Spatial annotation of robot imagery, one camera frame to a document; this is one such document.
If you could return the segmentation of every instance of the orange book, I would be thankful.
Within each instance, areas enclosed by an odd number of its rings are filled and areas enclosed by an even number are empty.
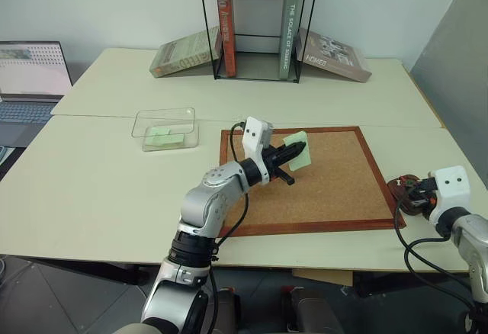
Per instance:
[[[220,34],[222,35],[223,58],[227,77],[236,76],[236,38],[232,0],[217,0],[219,8]]]

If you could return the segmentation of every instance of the transparent box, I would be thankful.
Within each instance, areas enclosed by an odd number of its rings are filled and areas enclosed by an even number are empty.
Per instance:
[[[198,145],[198,125],[193,108],[139,111],[132,137],[141,140],[143,151],[187,149]]]

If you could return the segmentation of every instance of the green block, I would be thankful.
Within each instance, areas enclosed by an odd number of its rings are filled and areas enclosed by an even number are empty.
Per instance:
[[[286,146],[291,145],[292,143],[295,142],[306,143],[305,148],[300,153],[300,155],[298,155],[288,163],[288,166],[290,167],[290,170],[292,172],[301,169],[304,166],[310,165],[312,163],[312,159],[310,158],[310,150],[308,148],[307,133],[304,130],[285,137],[283,141]]]
[[[184,134],[169,134],[169,128],[162,126],[151,127],[146,131],[144,143],[146,146],[165,147],[177,146],[178,143],[183,143],[185,139]]]

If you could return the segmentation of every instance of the cork surface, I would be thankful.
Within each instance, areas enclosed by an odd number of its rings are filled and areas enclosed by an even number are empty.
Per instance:
[[[302,129],[274,130],[273,146]],[[308,128],[312,165],[290,172],[288,186],[277,179],[249,192],[249,211],[233,236],[379,230],[393,228],[395,202],[359,127]],[[222,132],[220,163],[232,160],[230,132]],[[242,132],[234,133],[239,160]],[[239,219],[244,198],[228,213],[221,235]]]

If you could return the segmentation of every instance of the laptop keyboard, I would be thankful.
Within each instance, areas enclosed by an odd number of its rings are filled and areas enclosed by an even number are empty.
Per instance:
[[[45,124],[51,118],[54,103],[0,102],[0,122]]]

